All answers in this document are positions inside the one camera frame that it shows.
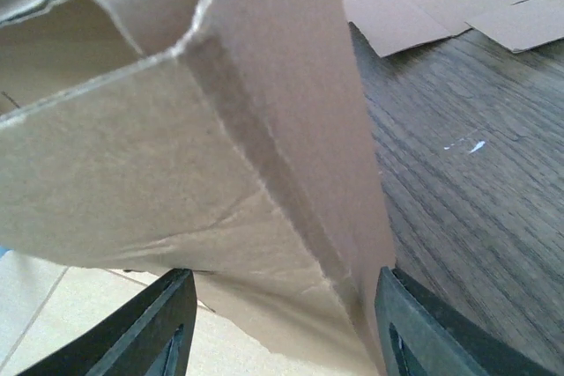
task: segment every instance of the cardboard box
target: cardboard box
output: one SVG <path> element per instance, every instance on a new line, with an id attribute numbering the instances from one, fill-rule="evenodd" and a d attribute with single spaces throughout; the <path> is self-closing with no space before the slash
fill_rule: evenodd
<path id="1" fill-rule="evenodd" d="M 340 0 L 0 0 L 0 19 L 0 245 L 193 269 L 270 350 L 384 374 L 394 247 Z"/>

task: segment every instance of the wood grain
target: wood grain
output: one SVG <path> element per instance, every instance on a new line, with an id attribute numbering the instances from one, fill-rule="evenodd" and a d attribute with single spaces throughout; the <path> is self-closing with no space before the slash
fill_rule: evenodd
<path id="1" fill-rule="evenodd" d="M 564 41 L 513 55 L 471 31 L 381 59 L 352 39 L 398 265 L 564 374 Z"/>

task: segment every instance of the wooden floor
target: wooden floor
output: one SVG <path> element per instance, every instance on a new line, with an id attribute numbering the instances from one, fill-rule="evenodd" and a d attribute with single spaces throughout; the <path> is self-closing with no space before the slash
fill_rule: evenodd
<path id="1" fill-rule="evenodd" d="M 352 39 L 398 265 L 564 374 L 564 41 L 513 55 L 470 31 L 381 59 Z"/>

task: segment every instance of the beige tile floor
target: beige tile floor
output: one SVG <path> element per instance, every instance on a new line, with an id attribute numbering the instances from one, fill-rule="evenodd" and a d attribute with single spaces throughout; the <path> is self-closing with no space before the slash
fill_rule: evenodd
<path id="1" fill-rule="evenodd" d="M 8 252 L 0 258 L 0 376 L 13 376 L 99 323 L 155 280 L 67 268 Z M 345 375 L 270 354 L 233 323 L 198 308 L 188 375 Z"/>

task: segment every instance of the white paint speck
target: white paint speck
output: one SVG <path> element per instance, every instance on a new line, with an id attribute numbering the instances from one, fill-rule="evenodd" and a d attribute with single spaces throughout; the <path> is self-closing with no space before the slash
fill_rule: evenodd
<path id="1" fill-rule="evenodd" d="M 468 138 L 469 136 L 471 136 L 472 134 L 474 134 L 476 131 L 478 131 L 477 129 L 471 131 L 470 133 L 468 133 L 466 136 L 463 136 L 461 138 L 458 138 L 453 144 L 451 145 L 447 145 L 446 147 L 443 147 L 444 150 L 450 150 L 452 147 L 454 147 L 457 144 L 462 143 L 466 138 Z"/>
<path id="2" fill-rule="evenodd" d="M 486 145 L 485 141 L 480 141 L 479 143 L 477 143 L 474 148 L 470 151 L 468 151 L 470 154 L 472 154 L 475 151 L 478 151 L 479 149 L 481 149 L 482 147 L 484 147 Z"/>

